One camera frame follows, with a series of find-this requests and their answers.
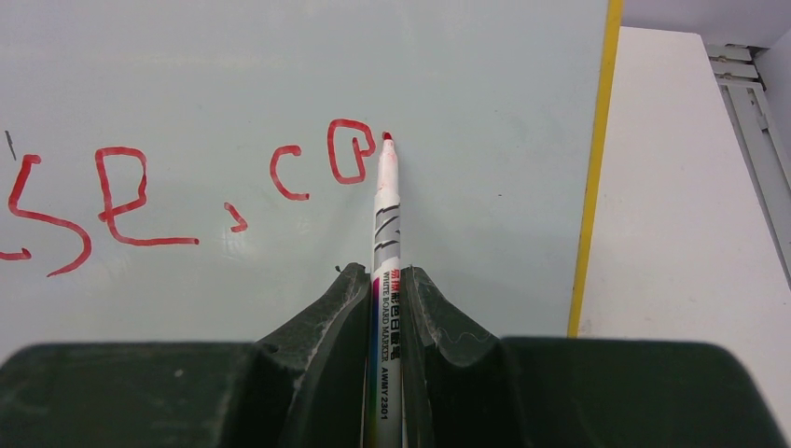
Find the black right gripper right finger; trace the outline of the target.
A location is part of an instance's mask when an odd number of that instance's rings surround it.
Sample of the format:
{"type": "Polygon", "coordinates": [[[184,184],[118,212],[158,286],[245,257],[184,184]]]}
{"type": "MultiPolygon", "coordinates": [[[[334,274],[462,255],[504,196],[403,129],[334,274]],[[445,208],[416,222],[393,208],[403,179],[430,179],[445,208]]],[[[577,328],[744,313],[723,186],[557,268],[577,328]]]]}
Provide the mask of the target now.
{"type": "Polygon", "coordinates": [[[499,339],[419,267],[402,270],[401,303],[407,445],[509,445],[513,416],[499,339]]]}

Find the yellow-framed whiteboard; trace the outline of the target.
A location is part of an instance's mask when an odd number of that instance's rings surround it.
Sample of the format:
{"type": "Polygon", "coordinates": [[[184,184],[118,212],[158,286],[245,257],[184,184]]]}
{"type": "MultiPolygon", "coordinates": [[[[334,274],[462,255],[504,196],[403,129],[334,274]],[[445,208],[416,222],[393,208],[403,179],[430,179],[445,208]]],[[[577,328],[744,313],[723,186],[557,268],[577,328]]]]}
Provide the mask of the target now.
{"type": "Polygon", "coordinates": [[[497,335],[566,332],[614,1],[5,1],[1,354],[251,341],[402,259],[497,335]]]}

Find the white marker pen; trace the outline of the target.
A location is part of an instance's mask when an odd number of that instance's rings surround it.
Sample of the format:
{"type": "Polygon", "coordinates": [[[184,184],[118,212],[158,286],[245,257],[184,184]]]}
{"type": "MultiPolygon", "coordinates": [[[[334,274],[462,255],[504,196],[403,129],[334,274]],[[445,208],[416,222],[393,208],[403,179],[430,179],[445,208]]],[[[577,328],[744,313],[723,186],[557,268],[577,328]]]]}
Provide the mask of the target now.
{"type": "Polygon", "coordinates": [[[374,195],[365,447],[402,445],[400,236],[398,157],[384,132],[374,195]]]}

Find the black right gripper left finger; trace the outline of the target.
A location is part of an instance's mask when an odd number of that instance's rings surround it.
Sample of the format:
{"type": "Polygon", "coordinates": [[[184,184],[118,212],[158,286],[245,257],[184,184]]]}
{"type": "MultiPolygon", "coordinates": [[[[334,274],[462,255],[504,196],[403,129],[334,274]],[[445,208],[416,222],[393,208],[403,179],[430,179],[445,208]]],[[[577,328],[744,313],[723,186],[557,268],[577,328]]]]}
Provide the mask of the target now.
{"type": "Polygon", "coordinates": [[[370,281],[350,263],[316,301],[257,341],[268,447],[357,447],[362,436],[370,281]]]}

